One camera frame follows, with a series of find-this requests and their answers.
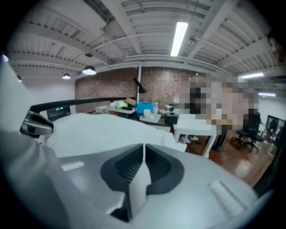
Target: black desk lamp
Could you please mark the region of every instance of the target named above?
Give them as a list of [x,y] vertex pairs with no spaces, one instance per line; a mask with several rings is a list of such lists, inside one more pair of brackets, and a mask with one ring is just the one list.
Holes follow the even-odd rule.
[[[133,81],[135,82],[135,84],[138,86],[138,93],[139,94],[144,94],[147,92],[147,90],[142,86],[142,84],[136,79],[133,78]],[[135,114],[136,114],[136,107],[137,107],[137,94],[136,92],[136,103],[135,103]]]

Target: blue bin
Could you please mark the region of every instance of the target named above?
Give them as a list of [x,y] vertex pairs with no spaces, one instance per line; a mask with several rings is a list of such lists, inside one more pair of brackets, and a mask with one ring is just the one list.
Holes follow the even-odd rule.
[[136,106],[136,113],[143,114],[145,109],[150,110],[151,112],[154,111],[154,103],[153,102],[139,102]]

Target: brick wall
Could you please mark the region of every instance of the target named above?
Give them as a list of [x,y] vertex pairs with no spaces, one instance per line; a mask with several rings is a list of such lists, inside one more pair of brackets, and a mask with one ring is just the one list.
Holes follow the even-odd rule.
[[[136,68],[117,69],[101,72],[95,76],[87,76],[76,80],[76,98],[103,98],[103,97],[136,97],[137,78]],[[175,94],[189,77],[195,72],[176,68],[142,68],[141,83],[147,93],[140,95],[140,101],[158,102],[159,108],[164,109],[165,104],[173,103]],[[96,106],[106,105],[108,102],[91,103],[76,106],[76,112],[89,112]]]

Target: shoe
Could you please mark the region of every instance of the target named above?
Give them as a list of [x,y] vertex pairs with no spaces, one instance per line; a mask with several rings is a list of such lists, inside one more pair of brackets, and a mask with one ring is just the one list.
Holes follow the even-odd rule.
[[[184,138],[185,138],[185,137],[181,137],[181,138],[180,138],[181,142],[184,142]],[[189,143],[191,143],[191,141],[187,138],[186,144],[189,144]]]
[[190,140],[190,141],[197,141],[198,138],[197,138],[196,136],[194,136],[194,137],[189,137],[189,140]]

